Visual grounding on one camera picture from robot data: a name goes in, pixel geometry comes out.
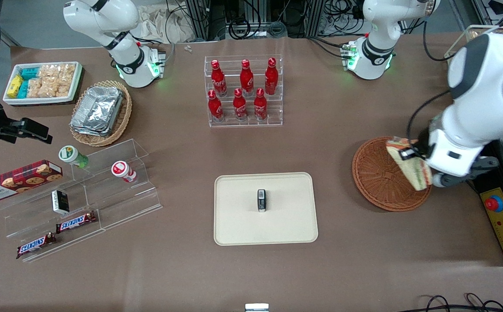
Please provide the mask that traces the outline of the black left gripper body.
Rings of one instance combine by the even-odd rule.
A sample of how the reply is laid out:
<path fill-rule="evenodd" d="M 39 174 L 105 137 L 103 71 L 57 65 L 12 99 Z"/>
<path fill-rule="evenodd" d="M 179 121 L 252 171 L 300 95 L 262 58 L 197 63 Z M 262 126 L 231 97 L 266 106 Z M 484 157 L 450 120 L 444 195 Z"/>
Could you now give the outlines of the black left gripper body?
<path fill-rule="evenodd" d="M 432 146 L 429 143 L 429 138 L 429 129 L 424 129 L 419 133 L 418 140 L 416 142 L 416 155 L 423 160 L 430 158 L 432 154 Z"/>

